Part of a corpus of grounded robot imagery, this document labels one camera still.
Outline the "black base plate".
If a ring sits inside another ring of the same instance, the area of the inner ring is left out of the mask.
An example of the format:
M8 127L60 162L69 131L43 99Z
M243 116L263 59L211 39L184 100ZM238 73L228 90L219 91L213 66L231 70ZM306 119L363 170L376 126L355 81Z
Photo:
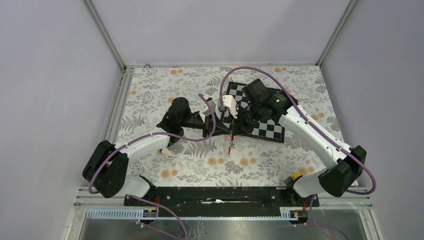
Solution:
M294 208L303 211L309 204L318 207L312 196L300 197L286 187L158 187L151 188L142 200L127 196L126 207L147 207L150 202L160 204L175 214L178 210L208 213L229 210L247 212L259 209Z

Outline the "floral patterned table mat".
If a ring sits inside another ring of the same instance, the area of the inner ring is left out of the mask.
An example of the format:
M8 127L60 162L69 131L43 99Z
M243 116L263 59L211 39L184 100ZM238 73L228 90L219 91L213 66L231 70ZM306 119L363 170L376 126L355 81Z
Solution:
M226 74L229 81L248 84L255 79L270 88L285 87L309 116L337 138L342 137L321 70L318 66L265 66L257 71L230 67L137 68L131 76L116 143L145 135L162 120L177 97L192 111L204 103L199 94L217 99ZM156 186L281 186L294 173L310 175L324 168L320 158L290 131L284 142L221 135L202 141L202 132L185 129L168 154L154 151L131 163L133 176L144 176Z

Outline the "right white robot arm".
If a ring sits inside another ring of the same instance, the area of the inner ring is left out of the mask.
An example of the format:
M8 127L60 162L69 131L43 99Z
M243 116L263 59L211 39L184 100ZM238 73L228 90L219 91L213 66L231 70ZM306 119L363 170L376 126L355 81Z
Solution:
M272 91L260 79L243 86L246 107L239 107L233 126L247 132L260 121L273 120L299 137L324 163L325 168L307 176L296 177L289 183L287 201L301 205L308 196L328 193L341 197L362 174L366 150L351 147L339 140L310 117L291 95L283 90Z

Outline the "metal keyring holder red handle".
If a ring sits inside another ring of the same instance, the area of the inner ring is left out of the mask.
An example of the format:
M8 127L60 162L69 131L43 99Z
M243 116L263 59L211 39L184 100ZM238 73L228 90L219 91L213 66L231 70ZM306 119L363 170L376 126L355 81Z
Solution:
M235 136L231 135L230 136L230 141L229 141L229 145L228 145L228 151L227 154L230 155L232 152L232 149L235 148Z

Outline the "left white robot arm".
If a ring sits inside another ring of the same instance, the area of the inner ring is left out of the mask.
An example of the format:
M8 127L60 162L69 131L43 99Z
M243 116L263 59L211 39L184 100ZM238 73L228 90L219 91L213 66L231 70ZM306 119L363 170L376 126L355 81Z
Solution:
M213 136L228 135L230 130L215 113L211 98L204 99L204 111L191 111L189 101L184 97L175 98L160 123L150 132L122 146L108 140L101 141L86 164L82 176L88 181L90 194L101 194L104 198L115 195L135 196L144 206L155 200L153 186L142 176L127 173L128 166L155 151L164 151L178 140L188 141L184 129L202 130L205 141Z

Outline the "black white chessboard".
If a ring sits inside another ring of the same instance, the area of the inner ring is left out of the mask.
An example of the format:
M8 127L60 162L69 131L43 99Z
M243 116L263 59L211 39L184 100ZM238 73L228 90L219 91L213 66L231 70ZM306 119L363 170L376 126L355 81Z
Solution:
M229 82L226 94L234 97L237 110L239 108L252 110L260 118L260 121L253 125L252 131L238 136L283 143L285 128L278 123L274 116L277 112L270 105L272 97L282 92L277 88L266 87L258 78L249 84ZM236 119L230 115L229 110L226 110L220 119L232 133L232 122Z

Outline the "aluminium frame rail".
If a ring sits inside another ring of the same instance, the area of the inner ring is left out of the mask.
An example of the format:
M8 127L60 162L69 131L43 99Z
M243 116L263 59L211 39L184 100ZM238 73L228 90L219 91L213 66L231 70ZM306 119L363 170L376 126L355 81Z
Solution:
M118 101L118 95L121 90L121 83L123 79L123 75L125 75L127 66L124 63L124 60L122 59L115 43L113 42L113 39L107 30L107 27L98 11L98 8L95 5L95 2L93 0L84 0L82 2L84 4L84 7L87 10L87 13L89 14L93 24L95 25L97 32L99 33L103 45L108 50L108 55L112 57L114 61L114 67L116 70L114 71L114 74L112 75L112 89L113 92L111 95L107 96L106 99L109 101L109 103L106 104L107 106L107 115L102 119L104 122L104 127L102 129L101 135L95 139L93 142L93 146L89 148L89 155L88 158L84 161L84 164L82 165L82 168L79 170L78 177L80 180L82 180L82 186L87 186L88 181L83 177L83 171L86 168L87 163L89 162L94 150L96 149L97 145L105 140L105 138L108 135L108 132L110 131L110 125L111 120L113 118L113 113L116 108L116 104Z

